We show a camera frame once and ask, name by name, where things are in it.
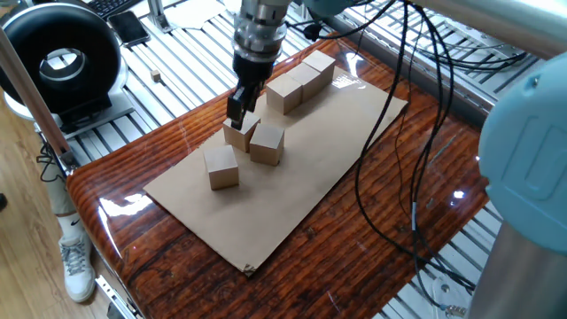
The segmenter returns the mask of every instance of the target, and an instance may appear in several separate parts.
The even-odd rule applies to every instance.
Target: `metal clamp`
[[[113,308],[118,311],[118,313],[124,319],[137,319],[136,315],[128,308],[128,304],[120,297],[118,293],[106,282],[103,276],[99,276],[95,281],[98,287],[105,293],[106,297],[112,302]]]
[[[167,21],[166,13],[163,9],[161,0],[148,0],[150,6],[150,21],[163,33],[173,31],[173,27]]]

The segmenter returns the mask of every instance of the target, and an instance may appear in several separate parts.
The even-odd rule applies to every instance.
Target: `wooden cube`
[[[240,130],[232,128],[230,123],[231,119],[226,119],[222,123],[224,140],[242,152],[249,152],[250,140],[252,139],[256,125],[260,123],[260,117],[254,113],[247,112]]]
[[[335,59],[317,50],[309,54],[303,59],[303,63],[311,66],[315,71],[321,74],[321,83],[328,85],[333,81],[333,73],[335,72]]]
[[[159,72],[159,70],[151,71],[151,79],[154,82],[159,82],[161,80],[161,73]]]
[[[284,152],[284,129],[258,124],[250,141],[250,160],[277,166]]]
[[[299,82],[302,88],[301,102],[308,101],[324,87],[321,74],[305,63],[299,63],[287,73],[293,80]]]
[[[216,191],[239,184],[237,157],[231,145],[205,150],[203,156],[211,190]]]
[[[266,85],[268,105],[286,114],[301,104],[301,83],[288,74],[282,74]]]

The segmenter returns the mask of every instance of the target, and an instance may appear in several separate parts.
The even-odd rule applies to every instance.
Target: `shoe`
[[[0,193],[0,212],[8,206],[8,199],[3,193]]]
[[[95,270],[90,265],[90,242],[87,232],[78,237],[59,240],[65,269],[65,288],[74,302],[87,300],[95,290]]]

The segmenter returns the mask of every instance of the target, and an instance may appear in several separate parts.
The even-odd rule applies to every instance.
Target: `wooden table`
[[[388,90],[393,70],[361,52],[354,63],[348,41],[319,42],[276,67],[274,77],[312,50]],[[98,250],[146,318],[370,318],[415,274],[413,260],[388,245],[355,204],[351,168],[250,278],[186,229],[142,188],[195,150],[226,118],[228,92],[85,167],[67,185]],[[403,82],[396,97],[408,98]],[[411,171],[434,122],[437,101],[412,90],[399,139],[407,208]],[[372,146],[361,174],[362,201],[388,236],[411,245],[401,211],[394,153],[398,118]],[[478,172],[479,132],[449,116],[433,145],[423,179],[419,224],[440,249],[487,201]],[[454,196],[462,191],[464,196]]]

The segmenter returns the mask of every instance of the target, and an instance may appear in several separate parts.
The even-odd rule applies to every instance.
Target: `person's leg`
[[[61,171],[57,165],[51,164],[45,168],[43,180],[52,181],[45,184],[51,211],[57,216],[63,231],[59,250],[65,269],[65,287],[73,301],[83,302],[95,289],[95,270],[90,265],[92,244],[66,191],[65,183],[61,178],[57,178],[58,175],[61,175]]]

